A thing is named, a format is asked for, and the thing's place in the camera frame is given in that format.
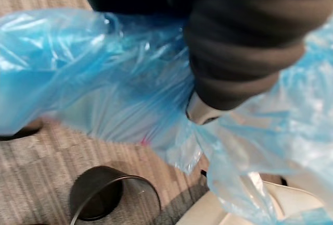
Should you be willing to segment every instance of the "silver object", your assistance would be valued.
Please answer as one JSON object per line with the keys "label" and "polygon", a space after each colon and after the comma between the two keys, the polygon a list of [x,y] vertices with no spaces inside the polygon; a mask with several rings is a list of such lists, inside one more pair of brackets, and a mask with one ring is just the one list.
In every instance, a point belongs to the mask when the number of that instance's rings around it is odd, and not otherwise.
{"label": "silver object", "polygon": [[194,92],[189,100],[186,115],[192,122],[202,125],[215,120],[224,113],[204,103],[196,92]]}

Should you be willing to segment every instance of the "metal rim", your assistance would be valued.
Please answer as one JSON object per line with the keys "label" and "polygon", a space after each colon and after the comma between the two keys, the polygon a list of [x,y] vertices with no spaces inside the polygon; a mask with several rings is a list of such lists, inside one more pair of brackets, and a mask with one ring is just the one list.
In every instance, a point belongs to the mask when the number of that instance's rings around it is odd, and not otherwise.
{"label": "metal rim", "polygon": [[83,208],[85,207],[85,205],[87,205],[87,203],[96,195],[98,194],[100,191],[102,191],[104,188],[108,187],[109,185],[117,182],[117,181],[121,181],[121,180],[127,180],[127,179],[138,179],[138,180],[142,180],[146,183],[148,183],[148,185],[153,189],[153,191],[155,192],[156,196],[157,196],[157,200],[158,200],[158,204],[159,204],[159,209],[160,211],[162,210],[162,204],[161,204],[161,199],[160,196],[156,190],[156,188],[154,187],[154,185],[148,181],[146,178],[140,177],[140,176],[134,176],[134,175],[127,175],[127,176],[121,176],[118,177],[116,179],[111,180],[110,182],[106,183],[104,186],[100,187],[99,189],[95,190],[77,209],[77,211],[75,212],[72,221],[70,223],[70,225],[75,225],[76,221],[78,220],[78,217],[81,213],[81,211],[83,210]]}

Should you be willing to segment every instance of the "black object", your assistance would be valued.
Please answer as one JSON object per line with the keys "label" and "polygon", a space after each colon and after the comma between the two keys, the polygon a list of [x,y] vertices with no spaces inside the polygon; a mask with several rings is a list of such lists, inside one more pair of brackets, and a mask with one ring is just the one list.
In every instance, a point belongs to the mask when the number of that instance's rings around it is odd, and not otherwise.
{"label": "black object", "polygon": [[158,193],[148,180],[107,166],[97,166],[80,175],[71,189],[69,200],[71,225],[74,225],[77,219],[95,221],[110,214],[123,196],[125,191],[123,181],[126,179],[147,183],[155,192],[161,210]]}
{"label": "black object", "polygon": [[42,122],[40,123],[39,127],[37,127],[37,128],[24,127],[21,130],[19,130],[17,133],[15,133],[14,135],[0,135],[0,141],[11,141],[14,139],[35,135],[36,133],[38,133],[41,130],[42,127],[43,127]]}

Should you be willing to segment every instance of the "striped carpet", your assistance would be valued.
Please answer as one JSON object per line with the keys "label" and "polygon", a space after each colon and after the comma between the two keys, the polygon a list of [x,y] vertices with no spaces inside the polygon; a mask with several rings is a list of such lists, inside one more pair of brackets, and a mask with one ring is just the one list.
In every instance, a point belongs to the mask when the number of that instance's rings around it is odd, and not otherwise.
{"label": "striped carpet", "polygon": [[[50,7],[89,9],[86,0],[1,0],[0,16]],[[208,165],[205,159],[192,175],[186,176],[166,165],[148,148],[107,144],[47,124],[35,136],[0,143],[0,224],[69,224],[70,188],[79,174],[97,165],[113,166],[149,179],[157,188],[164,208],[158,224],[175,224],[207,191],[200,181],[200,169]],[[111,223],[104,219],[89,224],[140,223]]]}

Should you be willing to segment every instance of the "pink spot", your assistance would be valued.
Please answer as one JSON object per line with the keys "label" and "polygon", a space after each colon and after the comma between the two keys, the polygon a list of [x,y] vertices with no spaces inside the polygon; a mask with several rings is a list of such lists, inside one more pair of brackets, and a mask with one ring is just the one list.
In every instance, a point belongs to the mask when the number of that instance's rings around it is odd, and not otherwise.
{"label": "pink spot", "polygon": [[142,146],[148,146],[150,145],[150,141],[147,139],[147,136],[145,136],[142,141],[140,142],[140,145]]}

